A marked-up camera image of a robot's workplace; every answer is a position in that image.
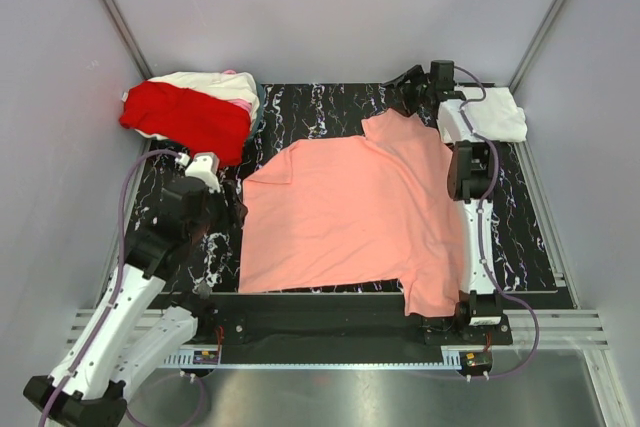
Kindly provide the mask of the salmon pink t-shirt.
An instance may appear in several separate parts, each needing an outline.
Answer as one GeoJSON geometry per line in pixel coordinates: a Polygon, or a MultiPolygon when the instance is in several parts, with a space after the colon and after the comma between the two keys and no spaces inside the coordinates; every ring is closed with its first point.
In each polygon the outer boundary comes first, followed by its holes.
{"type": "Polygon", "coordinates": [[[362,128],[299,140],[244,180],[239,289],[396,280],[407,313],[449,317],[465,274],[451,152],[417,116],[390,110],[362,128]]]}

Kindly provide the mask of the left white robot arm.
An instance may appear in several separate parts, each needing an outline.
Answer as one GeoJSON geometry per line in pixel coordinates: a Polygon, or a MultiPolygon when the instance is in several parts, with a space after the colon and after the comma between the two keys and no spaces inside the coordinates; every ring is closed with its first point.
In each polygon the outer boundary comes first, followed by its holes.
{"type": "Polygon", "coordinates": [[[184,177],[162,189],[153,220],[125,235],[108,287],[74,345],[50,374],[27,381],[23,395],[40,412],[41,425],[118,425],[166,357],[185,343],[220,335],[212,297],[186,292],[137,341],[129,340],[202,240],[239,227],[245,212],[230,181],[211,188],[184,177]]]}

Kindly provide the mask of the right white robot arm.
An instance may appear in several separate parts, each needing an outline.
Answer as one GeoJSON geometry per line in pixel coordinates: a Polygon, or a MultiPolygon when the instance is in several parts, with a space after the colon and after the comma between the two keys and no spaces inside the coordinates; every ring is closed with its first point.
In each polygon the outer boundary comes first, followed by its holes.
{"type": "Polygon", "coordinates": [[[487,88],[451,60],[433,61],[428,70],[414,65],[383,87],[398,92],[401,105],[396,110],[406,117],[430,108],[451,148],[447,192],[461,218],[465,253],[453,324],[460,340],[476,343],[499,326],[503,315],[490,234],[500,159],[477,112],[489,99],[487,88]]]}

